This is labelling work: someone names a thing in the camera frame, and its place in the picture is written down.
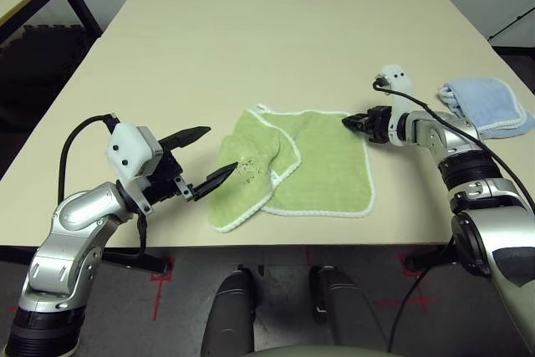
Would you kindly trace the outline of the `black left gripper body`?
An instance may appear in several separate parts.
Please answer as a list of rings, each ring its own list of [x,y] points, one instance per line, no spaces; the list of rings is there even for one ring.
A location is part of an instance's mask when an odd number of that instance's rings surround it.
[[[149,185],[143,195],[149,203],[157,203],[173,196],[195,200],[192,184],[182,178],[183,169],[170,150],[165,150],[154,172],[147,177]]]

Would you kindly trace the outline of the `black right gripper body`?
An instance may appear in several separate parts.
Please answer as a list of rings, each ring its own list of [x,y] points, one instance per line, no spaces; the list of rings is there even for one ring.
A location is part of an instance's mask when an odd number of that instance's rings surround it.
[[[391,106],[375,106],[367,110],[365,123],[368,140],[372,143],[389,143],[389,123],[392,114]]]

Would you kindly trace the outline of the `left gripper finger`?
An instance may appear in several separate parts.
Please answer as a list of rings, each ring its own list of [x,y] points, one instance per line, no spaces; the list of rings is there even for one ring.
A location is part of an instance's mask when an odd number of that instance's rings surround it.
[[[204,182],[193,188],[193,199],[198,201],[216,190],[237,169],[237,166],[238,163],[233,162],[212,172]]]
[[[176,148],[184,148],[207,134],[211,128],[209,126],[197,126],[177,131],[159,140],[163,151],[172,151]]]

